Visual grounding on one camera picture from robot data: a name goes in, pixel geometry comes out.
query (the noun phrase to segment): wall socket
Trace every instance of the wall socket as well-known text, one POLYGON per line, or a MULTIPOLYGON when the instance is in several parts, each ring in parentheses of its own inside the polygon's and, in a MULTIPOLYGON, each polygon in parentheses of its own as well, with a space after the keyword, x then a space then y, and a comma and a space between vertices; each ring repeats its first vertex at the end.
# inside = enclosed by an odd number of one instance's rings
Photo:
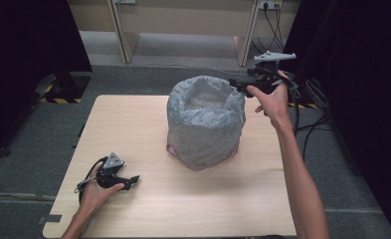
POLYGON ((277 9, 277 4, 279 4, 279 7, 282 8, 283 0, 282 1, 262 0, 260 3, 260 9, 264 9, 264 3, 266 3, 266 2, 269 3, 269 7, 267 9, 270 10, 270 9, 277 9))

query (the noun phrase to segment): hand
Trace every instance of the hand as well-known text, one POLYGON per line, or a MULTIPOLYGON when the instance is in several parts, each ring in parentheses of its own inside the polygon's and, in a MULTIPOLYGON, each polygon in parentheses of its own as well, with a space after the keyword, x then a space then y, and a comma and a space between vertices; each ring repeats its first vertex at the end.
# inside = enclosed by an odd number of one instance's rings
MULTIPOLYGON (((91 178, 96 177, 98 169, 101 167, 99 163, 91 173, 91 178)), ((91 181, 87 184, 86 190, 84 191, 83 198, 81 199, 80 210, 84 210, 93 214, 96 212, 105 201, 112 196, 115 192, 124 188, 123 183, 119 183, 110 188, 102 188, 98 186, 97 182, 91 181)))
POLYGON ((248 92, 256 97, 260 102, 260 106, 255 109, 256 113, 264 111, 274 127, 281 126, 282 123, 290 122, 288 109, 288 87, 286 84, 279 84, 276 89, 269 95, 263 93, 260 89, 254 86, 247 86, 248 92))

